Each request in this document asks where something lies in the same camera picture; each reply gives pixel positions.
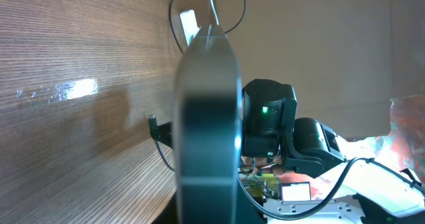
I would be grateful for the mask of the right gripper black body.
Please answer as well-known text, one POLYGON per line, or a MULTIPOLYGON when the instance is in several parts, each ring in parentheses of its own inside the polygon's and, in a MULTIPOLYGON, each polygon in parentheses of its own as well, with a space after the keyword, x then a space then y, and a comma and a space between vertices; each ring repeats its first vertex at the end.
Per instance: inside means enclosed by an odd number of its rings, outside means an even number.
POLYGON ((149 130, 151 137, 162 144, 172 148, 172 122, 157 124, 156 119, 149 119, 149 130))

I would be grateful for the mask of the teal Samsung Galaxy smartphone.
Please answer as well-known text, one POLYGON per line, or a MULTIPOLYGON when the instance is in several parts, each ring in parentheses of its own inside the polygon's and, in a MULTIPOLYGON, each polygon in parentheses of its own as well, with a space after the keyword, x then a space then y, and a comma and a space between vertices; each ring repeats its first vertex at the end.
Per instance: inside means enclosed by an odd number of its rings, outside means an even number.
POLYGON ((242 122, 238 63, 221 27, 203 27, 175 79, 173 148, 180 223, 234 223, 242 122))

